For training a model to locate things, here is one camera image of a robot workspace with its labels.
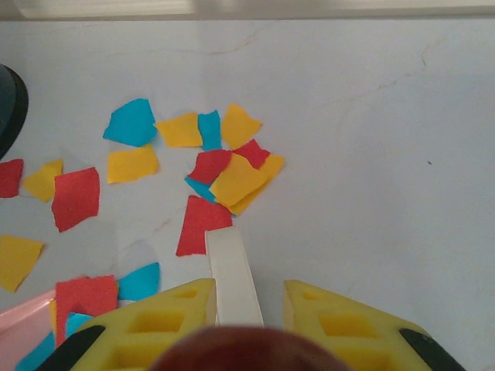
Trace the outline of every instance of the white table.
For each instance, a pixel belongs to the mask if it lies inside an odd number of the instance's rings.
[[[4,160],[26,174],[62,156],[95,165],[97,218],[59,234],[49,204],[0,201],[0,233],[46,243],[0,309],[78,274],[103,274],[130,243],[159,255],[162,288],[209,275],[175,257],[197,150],[155,149],[161,172],[104,184],[119,146],[110,113],[147,97],[157,119],[223,113],[265,123],[287,163],[236,218],[269,325],[300,279],[424,326],[468,370],[495,364],[495,23],[491,20],[0,23],[0,61],[29,87]]]

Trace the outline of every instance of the white surface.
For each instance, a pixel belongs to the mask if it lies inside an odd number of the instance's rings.
[[[495,12],[494,0],[13,0],[27,19],[161,15],[290,19]]]
[[[319,285],[424,326],[469,371],[495,364],[495,41],[492,20],[0,23],[0,60],[27,82],[28,120],[5,160],[96,165],[110,113],[148,97],[158,120],[265,123],[286,166],[235,220],[267,325],[282,282]],[[46,250],[2,308],[105,271],[136,240],[162,289],[209,272],[175,257],[197,150],[154,143],[162,170],[102,185],[100,215],[58,234],[50,205],[0,200],[0,233]]]
[[[235,226],[205,232],[211,277],[217,283],[220,325],[263,326],[241,234]]]

